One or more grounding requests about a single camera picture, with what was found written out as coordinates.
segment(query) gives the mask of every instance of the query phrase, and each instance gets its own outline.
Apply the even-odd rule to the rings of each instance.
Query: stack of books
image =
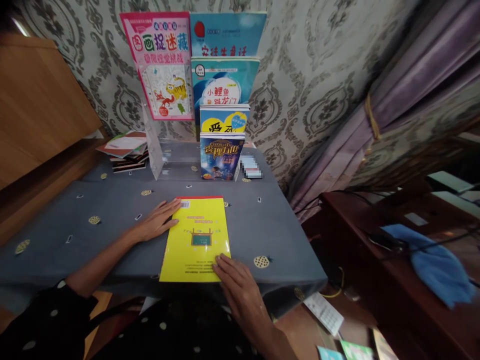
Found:
[[[96,148],[109,155],[114,173],[145,169],[149,150],[144,131],[128,131]]]
[[[200,107],[201,177],[205,180],[235,180],[235,170],[245,143],[248,104]]]
[[[190,14],[193,107],[202,179],[236,180],[266,20],[266,12]]]

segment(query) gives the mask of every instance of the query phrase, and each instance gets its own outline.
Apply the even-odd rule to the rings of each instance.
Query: wall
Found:
[[[53,39],[106,130],[143,128],[138,74],[121,12],[267,10],[247,132],[282,188],[365,95],[417,0],[17,0]],[[160,136],[194,139],[191,122]]]

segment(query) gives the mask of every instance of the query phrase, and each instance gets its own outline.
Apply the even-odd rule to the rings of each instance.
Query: table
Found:
[[[316,251],[343,268],[400,360],[480,359],[480,307],[449,310],[411,263],[371,243],[364,231],[387,225],[385,212],[347,193],[321,196],[322,210],[303,224]]]
[[[263,179],[243,182],[240,175],[237,182],[196,180],[200,172],[188,168],[190,173],[184,178],[192,180],[155,181],[149,168],[131,175],[113,174],[109,160],[105,159],[82,180],[70,184],[0,248],[2,305],[21,312],[36,291],[79,269],[134,225],[138,214],[148,214],[162,200],[223,196],[230,204],[225,214],[232,257],[250,268],[270,315],[279,318],[320,290],[327,283],[327,276],[262,153],[254,148],[248,151],[265,172]],[[153,193],[142,196],[145,190]],[[100,217],[101,224],[89,224],[92,216]],[[70,235],[71,242],[66,243]],[[113,269],[101,289],[161,298],[169,288],[158,281],[167,237],[168,233],[164,233],[136,245]],[[15,248],[26,239],[30,239],[29,246],[15,256]],[[257,256],[269,256],[273,262],[267,268],[257,268]],[[226,304],[217,283],[186,286],[207,291]]]

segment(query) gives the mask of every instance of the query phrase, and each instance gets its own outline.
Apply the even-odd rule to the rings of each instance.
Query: person's left hand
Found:
[[[123,238],[134,243],[139,243],[160,236],[178,224],[178,219],[170,220],[166,223],[165,221],[180,209],[181,206],[182,200],[179,198],[169,203],[167,203],[166,200],[162,201],[145,220],[128,229],[125,234],[123,234]]]

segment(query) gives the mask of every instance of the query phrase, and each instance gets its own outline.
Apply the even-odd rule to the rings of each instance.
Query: blue book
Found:
[[[206,59],[193,57],[195,124],[200,125],[200,105],[247,104],[260,60],[253,57]]]
[[[250,105],[200,105],[200,132],[244,133]]]
[[[245,133],[200,133],[201,178],[230,181],[234,179]]]
[[[191,55],[257,56],[266,20],[266,12],[191,13]]]

